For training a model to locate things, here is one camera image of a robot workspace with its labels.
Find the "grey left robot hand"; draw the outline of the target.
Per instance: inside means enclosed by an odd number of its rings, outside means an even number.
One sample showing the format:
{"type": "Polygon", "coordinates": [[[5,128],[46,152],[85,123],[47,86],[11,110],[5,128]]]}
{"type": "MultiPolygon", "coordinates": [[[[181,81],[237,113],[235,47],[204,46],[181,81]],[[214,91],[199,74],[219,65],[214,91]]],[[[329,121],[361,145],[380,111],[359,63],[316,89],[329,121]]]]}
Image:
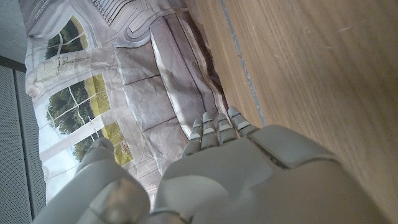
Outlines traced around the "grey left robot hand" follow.
{"type": "Polygon", "coordinates": [[[328,149],[235,107],[193,124],[182,157],[150,200],[97,139],[36,223],[388,223],[328,149]]]}

